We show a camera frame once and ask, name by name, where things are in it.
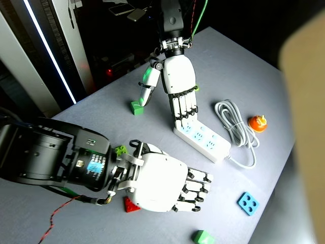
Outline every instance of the white light strip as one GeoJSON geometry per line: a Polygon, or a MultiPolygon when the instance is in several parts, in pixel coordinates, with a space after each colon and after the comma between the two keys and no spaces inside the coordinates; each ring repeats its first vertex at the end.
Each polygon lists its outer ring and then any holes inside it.
{"type": "Polygon", "coordinates": [[[61,80],[62,80],[64,86],[66,87],[66,89],[67,89],[67,91],[68,91],[68,93],[69,93],[69,95],[70,95],[70,97],[71,97],[71,100],[73,101],[74,104],[76,104],[77,102],[76,102],[74,96],[72,95],[72,92],[71,92],[71,90],[70,90],[70,88],[69,88],[69,86],[68,86],[68,84],[67,84],[67,82],[66,82],[66,80],[65,80],[65,78],[64,78],[64,76],[63,76],[63,74],[62,74],[62,72],[61,72],[61,70],[60,70],[60,67],[59,67],[59,65],[57,64],[57,62],[56,62],[56,60],[55,60],[55,58],[54,58],[54,56],[53,56],[53,53],[52,53],[52,51],[51,51],[51,49],[50,49],[50,47],[49,47],[49,44],[47,43],[47,41],[46,41],[46,39],[45,39],[45,36],[44,36],[44,34],[43,34],[43,32],[42,32],[42,30],[41,30],[41,28],[40,28],[39,23],[38,23],[37,20],[36,20],[36,17],[35,17],[34,12],[32,11],[32,9],[31,9],[31,7],[30,7],[30,5],[29,5],[28,0],[24,0],[24,3],[25,3],[26,8],[27,8],[27,10],[28,10],[28,12],[29,12],[29,15],[31,16],[32,21],[34,22],[34,25],[35,25],[35,27],[36,27],[38,33],[40,34],[40,37],[41,37],[41,39],[42,39],[42,41],[43,41],[43,43],[44,43],[44,46],[45,46],[47,52],[49,53],[49,55],[50,55],[50,57],[51,57],[51,59],[52,59],[52,62],[53,62],[53,64],[54,64],[54,66],[55,66],[55,68],[56,68],[56,70],[57,70],[59,76],[61,77],[61,80]]]}

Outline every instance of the table surface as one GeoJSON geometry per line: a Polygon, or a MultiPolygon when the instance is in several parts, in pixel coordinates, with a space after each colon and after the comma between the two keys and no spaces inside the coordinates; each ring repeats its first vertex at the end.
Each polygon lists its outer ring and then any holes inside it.
{"type": "MultiPolygon", "coordinates": [[[[285,83],[280,71],[212,28],[198,33],[186,50],[197,84],[199,120],[230,139],[214,112],[214,104],[231,99],[247,120],[265,114],[269,127],[258,138],[257,166],[252,170],[224,161],[213,164],[173,133],[168,96],[159,82],[145,113],[133,116],[130,101],[139,97],[143,65],[63,111],[55,119],[78,124],[108,137],[113,146],[132,139],[152,143],[171,156],[214,175],[199,212],[125,213],[124,191],[107,206],[72,202],[55,217],[44,243],[192,243],[191,235],[206,230],[216,243],[248,243],[294,144],[285,83]],[[238,205],[249,192],[260,206],[249,217],[238,205]]],[[[231,149],[231,155],[251,162],[250,151],[231,149]]],[[[80,194],[105,196],[69,185],[80,194]]],[[[0,243],[37,243],[48,228],[49,216],[67,199],[46,190],[0,180],[0,243]]]]}

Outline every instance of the power outlet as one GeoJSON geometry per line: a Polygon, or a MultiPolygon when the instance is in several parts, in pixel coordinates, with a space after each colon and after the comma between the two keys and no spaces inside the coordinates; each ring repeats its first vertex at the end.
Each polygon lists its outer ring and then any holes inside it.
{"type": "Polygon", "coordinates": [[[174,128],[174,133],[214,163],[221,162],[229,155],[230,142],[198,120],[174,128]]]}

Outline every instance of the phone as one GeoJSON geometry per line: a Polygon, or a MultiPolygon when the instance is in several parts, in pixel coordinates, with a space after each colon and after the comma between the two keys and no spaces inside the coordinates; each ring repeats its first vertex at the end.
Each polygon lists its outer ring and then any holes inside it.
{"type": "Polygon", "coordinates": [[[115,16],[122,15],[133,11],[135,8],[130,4],[122,4],[109,8],[109,11],[115,16]]]}
{"type": "Polygon", "coordinates": [[[132,13],[130,13],[127,18],[137,22],[143,15],[146,14],[146,11],[142,10],[142,9],[135,9],[132,13]]]}

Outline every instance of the lime green toy piece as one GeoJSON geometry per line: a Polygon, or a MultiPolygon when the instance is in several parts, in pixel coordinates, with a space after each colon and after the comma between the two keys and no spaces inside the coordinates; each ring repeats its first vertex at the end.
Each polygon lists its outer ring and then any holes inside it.
{"type": "Polygon", "coordinates": [[[122,154],[128,154],[126,146],[118,146],[115,148],[115,152],[118,156],[121,156],[122,154]]]}
{"type": "Polygon", "coordinates": [[[131,102],[131,109],[134,115],[143,114],[144,107],[140,106],[139,101],[131,102]]]}
{"type": "Polygon", "coordinates": [[[199,230],[193,241],[196,244],[214,244],[214,238],[205,230],[199,230]]]}

